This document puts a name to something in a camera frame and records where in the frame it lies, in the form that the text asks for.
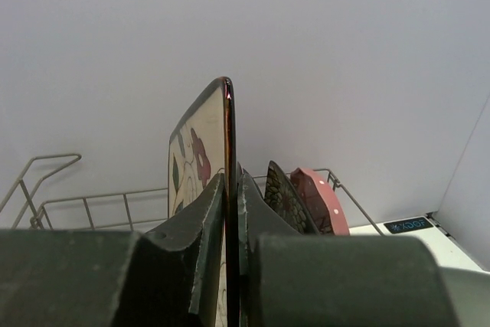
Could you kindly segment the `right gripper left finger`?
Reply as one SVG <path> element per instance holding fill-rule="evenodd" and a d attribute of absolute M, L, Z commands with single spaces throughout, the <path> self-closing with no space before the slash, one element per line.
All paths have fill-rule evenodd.
<path fill-rule="evenodd" d="M 214 326 L 223 240 L 224 175 L 149 231 L 145 320 L 149 326 Z"/>

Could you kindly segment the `cream floral square plate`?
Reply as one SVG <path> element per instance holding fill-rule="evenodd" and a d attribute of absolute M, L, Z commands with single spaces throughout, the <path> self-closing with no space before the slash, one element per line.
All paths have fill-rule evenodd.
<path fill-rule="evenodd" d="M 218 77 L 180 118 L 168 144 L 168 216 L 188 206 L 217 173 L 224 174 L 227 324 L 240 324 L 237 150 L 234 88 Z"/>

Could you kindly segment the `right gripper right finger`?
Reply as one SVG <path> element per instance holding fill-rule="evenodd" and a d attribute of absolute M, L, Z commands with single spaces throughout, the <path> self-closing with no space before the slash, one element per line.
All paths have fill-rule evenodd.
<path fill-rule="evenodd" d="M 299 233 L 264 201 L 253 177 L 240 176 L 237 190 L 240 324 L 284 326 L 286 246 Z"/>

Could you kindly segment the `black floral square plate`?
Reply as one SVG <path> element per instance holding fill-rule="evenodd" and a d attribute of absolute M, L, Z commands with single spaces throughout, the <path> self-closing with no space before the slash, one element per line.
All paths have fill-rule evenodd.
<path fill-rule="evenodd" d="M 320 235 L 299 193 L 274 161 L 268 164 L 264 201 L 300 234 Z"/>

